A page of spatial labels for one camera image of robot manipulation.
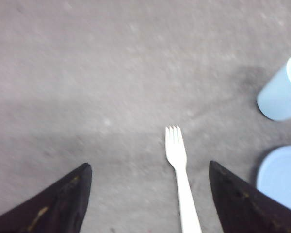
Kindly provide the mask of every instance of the concrete ground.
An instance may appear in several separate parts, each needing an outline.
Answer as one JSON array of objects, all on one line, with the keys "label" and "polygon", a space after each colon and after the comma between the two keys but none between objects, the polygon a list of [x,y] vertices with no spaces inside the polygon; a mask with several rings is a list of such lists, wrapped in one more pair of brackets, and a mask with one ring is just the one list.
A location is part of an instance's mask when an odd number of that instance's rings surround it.
[{"label": "concrete ground", "polygon": [[0,214],[89,162],[83,233],[179,233],[177,124],[203,232],[222,232],[209,161],[253,183],[291,144],[256,106],[290,56],[291,0],[0,0]]}]

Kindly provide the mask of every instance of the fork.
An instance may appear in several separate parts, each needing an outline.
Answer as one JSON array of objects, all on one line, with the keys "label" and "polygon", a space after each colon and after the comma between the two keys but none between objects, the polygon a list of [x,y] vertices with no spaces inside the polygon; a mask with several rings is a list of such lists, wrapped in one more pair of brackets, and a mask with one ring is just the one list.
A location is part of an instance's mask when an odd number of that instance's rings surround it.
[{"label": "fork", "polygon": [[176,173],[182,233],[202,233],[186,173],[187,156],[179,126],[166,127],[165,143],[167,160]]}]

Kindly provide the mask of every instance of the light blue bowl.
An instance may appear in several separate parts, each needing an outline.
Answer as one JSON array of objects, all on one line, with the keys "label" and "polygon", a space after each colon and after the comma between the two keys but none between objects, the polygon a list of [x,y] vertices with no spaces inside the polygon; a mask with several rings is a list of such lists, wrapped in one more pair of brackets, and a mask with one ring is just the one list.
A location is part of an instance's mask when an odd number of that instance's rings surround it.
[{"label": "light blue bowl", "polygon": [[264,86],[257,103],[269,119],[283,121],[291,118],[291,58]]},{"label": "light blue bowl", "polygon": [[291,209],[291,146],[277,148],[263,160],[257,189]]}]

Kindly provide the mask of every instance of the plastic cup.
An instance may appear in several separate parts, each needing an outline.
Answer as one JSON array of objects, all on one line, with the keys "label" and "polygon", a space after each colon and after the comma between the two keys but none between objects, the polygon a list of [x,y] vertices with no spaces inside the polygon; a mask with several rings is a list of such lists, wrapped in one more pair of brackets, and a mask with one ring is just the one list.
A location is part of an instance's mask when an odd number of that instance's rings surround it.
[{"label": "plastic cup", "polygon": [[291,58],[260,91],[257,103],[271,120],[291,118]]}]

